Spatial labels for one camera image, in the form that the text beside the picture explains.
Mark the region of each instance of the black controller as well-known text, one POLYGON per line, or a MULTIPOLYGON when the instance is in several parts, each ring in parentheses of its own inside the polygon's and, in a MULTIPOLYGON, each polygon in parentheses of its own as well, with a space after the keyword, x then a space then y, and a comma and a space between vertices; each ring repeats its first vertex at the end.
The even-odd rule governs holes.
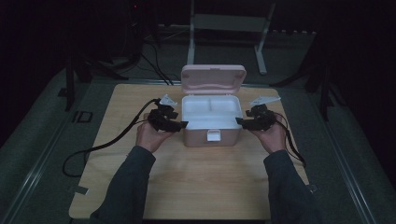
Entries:
POLYGON ((247 110, 247 116, 253 119, 235 118, 236 122, 242 125, 243 129, 251 131, 267 131, 276 123, 275 113, 266 105, 254 105, 251 110, 247 110))
POLYGON ((148 115, 148 122, 156 130, 162 130, 169 133, 180 132, 181 129, 186 128, 188 121, 177 122, 171 119, 176 119, 178 113, 174 112, 174 108, 170 105, 161 105, 160 101, 154 103, 158 106, 157 109, 152 109, 148 115))

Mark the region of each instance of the pink plastic box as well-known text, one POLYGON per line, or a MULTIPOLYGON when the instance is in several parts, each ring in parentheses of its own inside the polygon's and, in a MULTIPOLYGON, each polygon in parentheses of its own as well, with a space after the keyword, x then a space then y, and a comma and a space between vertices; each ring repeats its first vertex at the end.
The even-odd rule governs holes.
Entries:
POLYGON ((186 147, 235 145, 242 126, 239 91, 247 72, 242 65, 193 64, 181 71, 181 86, 188 95, 182 99, 181 119, 186 147))

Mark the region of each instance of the box lid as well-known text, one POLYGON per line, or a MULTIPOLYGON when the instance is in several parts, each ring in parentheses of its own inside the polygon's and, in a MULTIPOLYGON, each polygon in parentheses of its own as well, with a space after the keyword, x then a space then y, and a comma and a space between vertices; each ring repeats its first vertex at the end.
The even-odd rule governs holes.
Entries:
POLYGON ((242 65, 189 64, 181 70, 181 88, 187 94, 233 94, 246 74, 242 65))

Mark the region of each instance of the human hand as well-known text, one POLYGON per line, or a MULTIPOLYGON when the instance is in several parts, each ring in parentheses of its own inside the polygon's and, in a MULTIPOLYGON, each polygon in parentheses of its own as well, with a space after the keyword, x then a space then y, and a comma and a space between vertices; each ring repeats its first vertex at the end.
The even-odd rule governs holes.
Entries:
MULTIPOLYGON (((276 114, 276 119, 281 122, 282 117, 276 114)), ((286 149, 286 132, 282 126, 275 123, 267 131, 250 131, 256 135, 268 153, 286 149)))
MULTIPOLYGON (((144 119, 147 119, 149 114, 144 115, 144 119)), ((154 153, 165 141, 166 138, 170 137, 174 133, 157 132, 151 126, 151 124, 145 120, 139 127, 137 127, 136 133, 136 145, 147 149, 149 152, 154 153)))

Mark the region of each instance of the dark sleeve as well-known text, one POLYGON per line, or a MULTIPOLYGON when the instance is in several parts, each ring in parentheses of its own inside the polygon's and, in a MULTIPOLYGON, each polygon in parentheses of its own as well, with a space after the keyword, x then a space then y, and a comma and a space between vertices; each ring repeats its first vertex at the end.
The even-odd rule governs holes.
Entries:
POLYGON ((274 152, 265 158, 264 164, 272 223, 322 223, 318 203, 297 174, 288 152, 274 152))
POLYGON ((90 223, 141 223, 145 210, 149 172, 155 157, 142 147, 134 147, 114 174, 104 202, 93 212, 90 223))

